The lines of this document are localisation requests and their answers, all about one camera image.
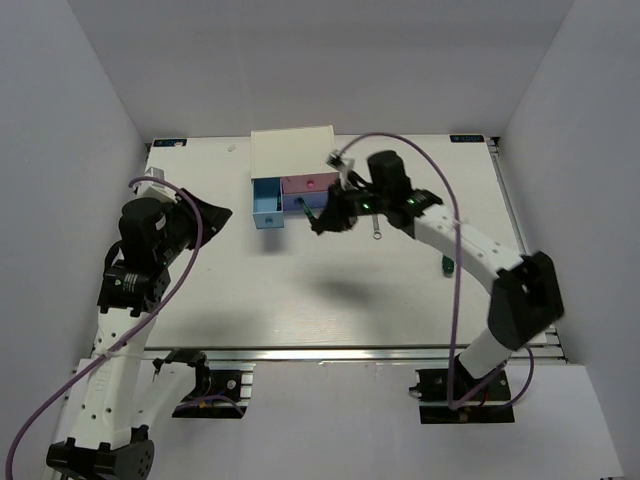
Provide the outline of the pink drawer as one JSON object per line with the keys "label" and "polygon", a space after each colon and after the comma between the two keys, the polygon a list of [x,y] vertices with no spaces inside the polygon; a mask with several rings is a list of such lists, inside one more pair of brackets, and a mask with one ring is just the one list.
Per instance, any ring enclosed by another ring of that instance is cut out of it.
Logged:
{"label": "pink drawer", "polygon": [[307,194],[326,191],[337,179],[337,173],[291,175],[282,177],[281,184],[286,195]]}

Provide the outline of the silver combination wrench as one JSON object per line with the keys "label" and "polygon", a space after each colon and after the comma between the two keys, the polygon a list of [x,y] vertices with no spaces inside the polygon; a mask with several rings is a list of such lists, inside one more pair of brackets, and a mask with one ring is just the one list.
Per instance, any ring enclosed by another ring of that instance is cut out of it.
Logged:
{"label": "silver combination wrench", "polygon": [[375,240],[381,240],[382,239],[382,232],[380,230],[380,224],[379,224],[379,219],[377,215],[373,215],[371,217],[372,219],[372,226],[373,226],[373,238]]}

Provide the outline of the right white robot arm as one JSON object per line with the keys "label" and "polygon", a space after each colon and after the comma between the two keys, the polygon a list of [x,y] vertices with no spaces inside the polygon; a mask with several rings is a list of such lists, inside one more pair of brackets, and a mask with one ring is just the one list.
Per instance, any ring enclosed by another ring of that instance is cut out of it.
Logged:
{"label": "right white robot arm", "polygon": [[488,375],[564,316],[555,266],[548,255],[521,254],[461,223],[439,196],[412,186],[396,152],[386,150],[368,158],[369,180],[338,153],[331,154],[327,163],[338,178],[328,189],[322,213],[310,218],[316,234],[348,231],[362,216],[382,215],[411,239],[453,259],[488,292],[485,329],[454,357],[451,384],[459,396],[477,397],[486,389]]}

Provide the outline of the light blue small drawer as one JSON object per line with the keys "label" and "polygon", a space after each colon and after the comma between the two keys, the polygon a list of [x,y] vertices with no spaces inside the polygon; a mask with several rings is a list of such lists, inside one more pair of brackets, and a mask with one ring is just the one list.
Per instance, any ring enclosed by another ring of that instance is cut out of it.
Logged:
{"label": "light blue small drawer", "polygon": [[254,179],[252,215],[258,230],[284,227],[282,187],[279,178]]}

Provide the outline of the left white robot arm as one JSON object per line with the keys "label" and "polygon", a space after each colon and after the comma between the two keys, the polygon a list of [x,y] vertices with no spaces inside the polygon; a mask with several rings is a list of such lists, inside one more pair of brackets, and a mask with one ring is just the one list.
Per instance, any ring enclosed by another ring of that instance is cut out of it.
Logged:
{"label": "left white robot arm", "polygon": [[98,329],[80,411],[46,464],[69,479],[146,479],[155,456],[153,428],[183,399],[211,387],[206,355],[177,349],[157,359],[154,384],[134,400],[147,339],[172,285],[169,268],[185,250],[198,253],[229,221],[228,208],[182,190],[148,187],[121,209],[120,238],[104,259]]}

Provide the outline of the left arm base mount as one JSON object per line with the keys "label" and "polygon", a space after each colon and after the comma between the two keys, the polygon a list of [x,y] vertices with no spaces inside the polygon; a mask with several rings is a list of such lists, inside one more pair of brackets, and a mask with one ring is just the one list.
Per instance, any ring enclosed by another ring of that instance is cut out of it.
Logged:
{"label": "left arm base mount", "polygon": [[193,370],[194,388],[175,408],[174,418],[241,419],[248,408],[254,366],[209,360],[204,351],[174,349],[167,364],[186,364]]}

